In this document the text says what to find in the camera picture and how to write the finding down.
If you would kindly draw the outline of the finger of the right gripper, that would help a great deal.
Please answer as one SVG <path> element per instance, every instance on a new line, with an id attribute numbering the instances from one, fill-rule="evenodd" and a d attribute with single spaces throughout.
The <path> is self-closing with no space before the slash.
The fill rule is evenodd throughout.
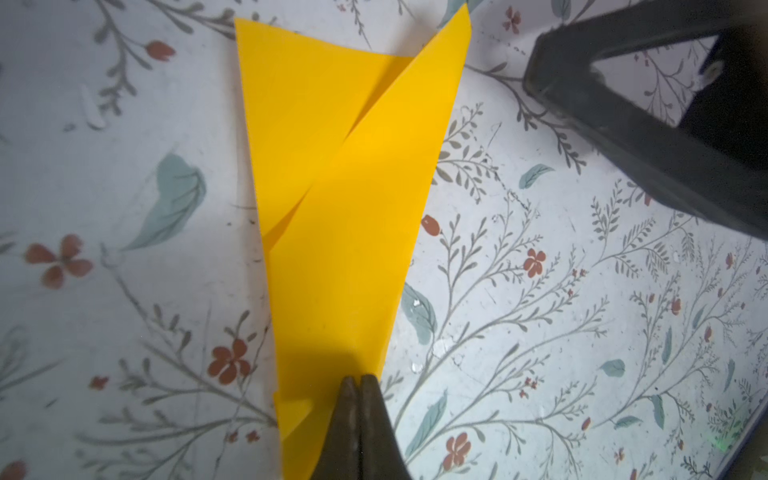
<path id="1" fill-rule="evenodd" d="M 670 126 L 592 74 L 600 60 L 714 37 L 715 77 Z M 523 85 L 672 209 L 767 236 L 767 5 L 647 1 L 540 35 Z"/>

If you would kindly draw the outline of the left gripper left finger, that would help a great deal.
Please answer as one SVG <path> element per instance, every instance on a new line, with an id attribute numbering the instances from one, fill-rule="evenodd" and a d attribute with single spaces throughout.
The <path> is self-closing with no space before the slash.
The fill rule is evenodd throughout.
<path id="1" fill-rule="evenodd" d="M 353 377 L 345 377 L 312 480 L 360 478 L 360 394 Z"/>

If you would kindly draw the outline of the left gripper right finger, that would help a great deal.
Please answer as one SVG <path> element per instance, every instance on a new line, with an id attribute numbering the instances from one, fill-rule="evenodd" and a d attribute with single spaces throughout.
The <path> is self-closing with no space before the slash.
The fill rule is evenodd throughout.
<path id="1" fill-rule="evenodd" d="M 361 377 L 360 479 L 411 480 L 401 455 L 378 379 Z"/>

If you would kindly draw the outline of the yellow square paper sheet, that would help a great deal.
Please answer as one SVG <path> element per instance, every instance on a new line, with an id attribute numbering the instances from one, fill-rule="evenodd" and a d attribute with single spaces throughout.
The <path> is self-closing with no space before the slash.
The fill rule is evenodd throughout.
<path id="1" fill-rule="evenodd" d="M 287 479 L 308 478 L 346 376 L 380 374 L 470 39 L 413 57 L 235 23 Z"/>

